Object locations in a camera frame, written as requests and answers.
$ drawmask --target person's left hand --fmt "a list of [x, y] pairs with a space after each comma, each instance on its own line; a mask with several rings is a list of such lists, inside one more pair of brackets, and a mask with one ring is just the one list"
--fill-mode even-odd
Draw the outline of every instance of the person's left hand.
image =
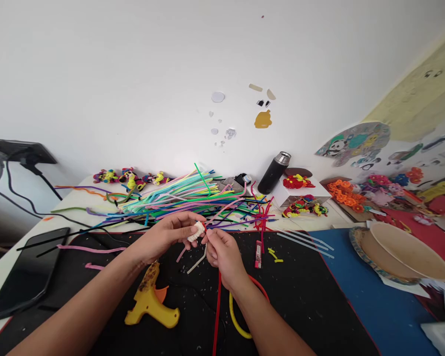
[[126, 256], [136, 262], [153, 263], [164, 254], [171, 245], [182, 242], [187, 250], [197, 247], [198, 241], [190, 243], [187, 238], [198, 231], [193, 226], [196, 221], [204, 223], [206, 218], [192, 212], [171, 214], [148, 230], [141, 238], [125, 250]]

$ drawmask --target white pipe cleaner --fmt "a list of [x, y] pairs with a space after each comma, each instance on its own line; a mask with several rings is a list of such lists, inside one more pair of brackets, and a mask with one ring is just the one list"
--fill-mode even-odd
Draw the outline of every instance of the white pipe cleaner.
[[194, 226], [196, 226], [198, 228], [198, 231], [188, 238], [189, 242], [193, 242], [204, 232], [204, 226], [201, 222], [196, 222], [196, 224]]

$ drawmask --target silver bottle cap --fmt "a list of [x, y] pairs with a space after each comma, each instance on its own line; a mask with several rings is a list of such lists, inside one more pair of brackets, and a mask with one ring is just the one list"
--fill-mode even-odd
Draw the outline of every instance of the silver bottle cap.
[[274, 160], [276, 160], [278, 163], [280, 163], [283, 166], [288, 166], [291, 157], [292, 156], [290, 155], [290, 153], [280, 151], [280, 153], [278, 155], [276, 155]]

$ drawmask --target blue mat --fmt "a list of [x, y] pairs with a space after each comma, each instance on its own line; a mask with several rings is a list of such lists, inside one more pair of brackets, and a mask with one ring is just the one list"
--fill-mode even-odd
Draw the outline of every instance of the blue mat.
[[333, 247], [334, 259], [323, 256], [341, 290], [384, 356], [434, 355], [437, 349], [420, 328], [435, 322], [413, 294], [386, 286], [357, 255], [349, 229], [311, 231]]

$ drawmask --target panda drawing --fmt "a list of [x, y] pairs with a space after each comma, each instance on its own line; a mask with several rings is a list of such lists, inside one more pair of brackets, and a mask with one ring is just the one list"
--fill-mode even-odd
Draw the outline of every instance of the panda drawing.
[[328, 148], [326, 150], [325, 153], [323, 153], [323, 156], [328, 156], [328, 157], [335, 157], [336, 155], [338, 155], [346, 146], [347, 141], [343, 141], [343, 140], [336, 140], [333, 141], [330, 145], [330, 148]]

